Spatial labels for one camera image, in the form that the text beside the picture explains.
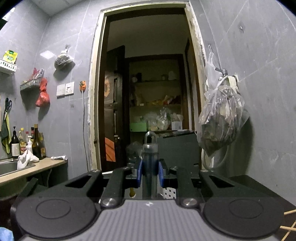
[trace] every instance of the blue cloth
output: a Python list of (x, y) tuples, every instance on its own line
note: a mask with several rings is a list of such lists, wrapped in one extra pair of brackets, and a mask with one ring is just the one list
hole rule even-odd
[(12, 231), (0, 227), (0, 241), (13, 241)]

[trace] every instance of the black circular joint cover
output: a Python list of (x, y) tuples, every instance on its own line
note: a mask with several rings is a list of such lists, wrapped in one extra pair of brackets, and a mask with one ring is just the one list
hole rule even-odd
[(94, 203), (87, 197), (28, 197), (17, 207), (16, 219), (25, 233), (43, 239), (72, 236), (92, 223)]
[(203, 215), (214, 229), (226, 235), (257, 239), (277, 231), (284, 211), (272, 197), (212, 197)]

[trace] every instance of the white logo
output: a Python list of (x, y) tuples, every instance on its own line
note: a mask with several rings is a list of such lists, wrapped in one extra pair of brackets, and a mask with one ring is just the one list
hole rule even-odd
[(145, 205), (148, 206), (148, 207), (152, 206), (153, 204), (154, 204), (153, 202), (147, 202), (147, 203), (145, 203)]

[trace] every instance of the green and yellow package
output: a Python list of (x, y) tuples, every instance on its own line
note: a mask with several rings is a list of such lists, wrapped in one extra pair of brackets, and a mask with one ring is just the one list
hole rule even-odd
[(15, 61), (17, 60), (17, 52), (13, 52), (12, 50), (6, 51), (3, 56), (3, 60), (14, 64)]

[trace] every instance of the red plastic bag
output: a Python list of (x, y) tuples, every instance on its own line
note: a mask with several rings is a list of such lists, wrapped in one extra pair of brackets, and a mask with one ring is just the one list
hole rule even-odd
[(46, 86), (47, 86), (47, 79), (46, 78), (42, 78), (41, 82), (40, 82), (40, 94), (39, 94), (39, 98), (36, 101), (36, 106), (37, 107), (42, 107), (45, 106), (47, 104), (50, 103), (49, 100), (49, 95), (46, 92)]

